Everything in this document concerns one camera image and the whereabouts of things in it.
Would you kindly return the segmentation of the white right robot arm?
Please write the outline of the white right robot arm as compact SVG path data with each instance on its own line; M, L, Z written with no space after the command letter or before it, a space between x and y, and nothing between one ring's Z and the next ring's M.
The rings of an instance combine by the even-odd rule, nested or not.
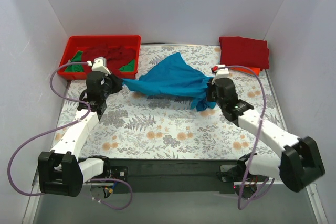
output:
M259 154L246 154L236 166L222 173L226 180L239 180L244 175L270 177L281 180L297 193L325 174L314 139L300 138L263 120L252 105L238 98L230 78L212 78L207 86L206 100L216 102L226 120L258 137L278 156L278 160L272 160Z

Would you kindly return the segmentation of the teal blue t-shirt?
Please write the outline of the teal blue t-shirt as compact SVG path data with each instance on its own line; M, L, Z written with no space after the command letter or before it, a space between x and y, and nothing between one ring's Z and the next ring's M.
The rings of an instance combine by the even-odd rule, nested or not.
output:
M204 111L216 107L208 102L207 83L210 77L189 66L179 52L166 57L138 80L123 79L130 91L147 96L169 95L191 98L191 109Z

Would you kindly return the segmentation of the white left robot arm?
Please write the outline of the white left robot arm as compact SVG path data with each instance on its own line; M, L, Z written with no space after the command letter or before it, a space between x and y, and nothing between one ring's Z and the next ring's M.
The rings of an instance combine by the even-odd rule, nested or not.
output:
M122 89L122 80L113 74L93 71L87 75L86 89L82 91L73 124L49 152L38 157L40 191L76 197L85 182L92 178L109 178L109 159L91 156L79 161L79 154L90 132L99 123L108 96Z

